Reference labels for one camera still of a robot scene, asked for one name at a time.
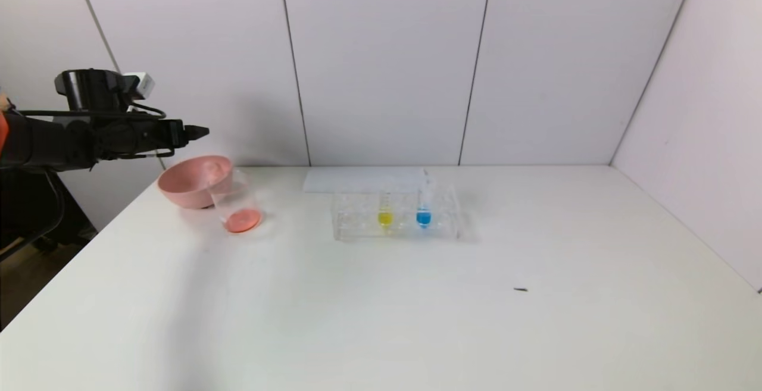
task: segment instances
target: black cable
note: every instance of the black cable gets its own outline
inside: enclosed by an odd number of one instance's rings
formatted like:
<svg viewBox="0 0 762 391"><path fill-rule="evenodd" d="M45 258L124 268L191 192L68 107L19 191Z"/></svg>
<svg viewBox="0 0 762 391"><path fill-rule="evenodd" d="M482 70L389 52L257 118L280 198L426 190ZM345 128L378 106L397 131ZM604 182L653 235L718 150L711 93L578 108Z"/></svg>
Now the black cable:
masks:
<svg viewBox="0 0 762 391"><path fill-rule="evenodd" d="M136 104L134 102L131 102L130 105L145 111L155 112L158 116L160 116L160 119L165 119L167 117L166 112L163 112L158 108L153 108L153 107L149 107L147 105L142 105L142 104Z"/></svg>
<svg viewBox="0 0 762 391"><path fill-rule="evenodd" d="M36 231L30 236L25 237L23 241L16 244L16 246L14 246L13 248L9 248L9 250L0 254L0 261L3 261L6 258L11 257L11 255L14 255L14 253L16 253L18 250L40 239L41 236L44 236L45 234L49 233L52 229L57 228L58 225L61 224L61 221L63 220L63 213L65 212L63 190L61 189L59 183L55 180L55 173L53 171L50 171L50 169L46 169L45 177L47 177L48 184L50 184L50 188L52 188L52 191L54 191L54 194L55 194L55 208L57 209L57 213L55 213L55 220L49 223L48 226L45 226L44 228Z"/></svg>
<svg viewBox="0 0 762 391"><path fill-rule="evenodd" d="M8 111L13 112L13 114L17 114L19 116L23 116L18 109L16 108L16 104L11 102L11 98L5 98L6 101L8 101Z"/></svg>
<svg viewBox="0 0 762 391"><path fill-rule="evenodd" d="M169 149L169 152L159 153L158 151L152 155L133 155L131 153L120 153L116 156L118 159L140 159L140 158L171 158L174 156L174 149Z"/></svg>
<svg viewBox="0 0 762 391"><path fill-rule="evenodd" d="M48 117L118 117L127 120L160 120L167 115L163 111L160 114L147 114L147 112L121 112L121 111L47 111L30 110L22 111L24 116L48 116Z"/></svg>

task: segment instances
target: blue liquid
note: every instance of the blue liquid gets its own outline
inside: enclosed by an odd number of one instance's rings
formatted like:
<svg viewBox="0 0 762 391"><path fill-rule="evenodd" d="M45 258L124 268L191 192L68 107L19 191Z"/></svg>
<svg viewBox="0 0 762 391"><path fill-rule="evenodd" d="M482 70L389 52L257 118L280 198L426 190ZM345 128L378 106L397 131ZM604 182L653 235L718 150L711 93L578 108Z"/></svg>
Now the blue liquid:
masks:
<svg viewBox="0 0 762 391"><path fill-rule="evenodd" d="M416 213L416 221L419 222L421 229L426 229L431 223L431 211L419 208L419 211Z"/></svg>

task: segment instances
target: pink bowl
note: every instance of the pink bowl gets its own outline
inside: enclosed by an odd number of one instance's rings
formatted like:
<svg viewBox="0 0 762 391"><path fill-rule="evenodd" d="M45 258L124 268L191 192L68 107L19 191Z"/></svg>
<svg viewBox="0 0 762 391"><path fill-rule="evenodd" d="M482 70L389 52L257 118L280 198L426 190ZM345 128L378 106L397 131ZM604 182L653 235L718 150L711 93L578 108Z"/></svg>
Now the pink bowl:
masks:
<svg viewBox="0 0 762 391"><path fill-rule="evenodd" d="M233 165L225 156L199 156L182 161L161 173L158 190L175 205L201 209L214 204L207 191L232 175Z"/></svg>

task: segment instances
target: yellow liquid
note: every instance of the yellow liquid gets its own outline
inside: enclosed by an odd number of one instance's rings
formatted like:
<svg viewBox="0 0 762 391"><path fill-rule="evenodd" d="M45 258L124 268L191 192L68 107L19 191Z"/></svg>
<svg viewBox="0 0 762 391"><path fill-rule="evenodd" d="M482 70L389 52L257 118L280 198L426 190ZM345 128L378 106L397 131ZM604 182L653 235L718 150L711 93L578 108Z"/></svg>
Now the yellow liquid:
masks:
<svg viewBox="0 0 762 391"><path fill-rule="evenodd" d="M379 212L379 224L384 229L391 226L394 223L394 214L389 211Z"/></svg>

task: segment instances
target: glass beaker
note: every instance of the glass beaker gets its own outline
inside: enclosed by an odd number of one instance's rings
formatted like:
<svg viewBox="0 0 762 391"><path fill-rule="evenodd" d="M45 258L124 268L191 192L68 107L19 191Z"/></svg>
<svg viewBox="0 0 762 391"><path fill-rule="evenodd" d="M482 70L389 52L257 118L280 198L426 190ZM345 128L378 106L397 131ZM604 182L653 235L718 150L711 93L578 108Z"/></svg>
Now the glass beaker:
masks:
<svg viewBox="0 0 762 391"><path fill-rule="evenodd" d="M229 233L241 233L255 228L262 221L249 176L233 169L229 177L207 188L212 195L214 208Z"/></svg>

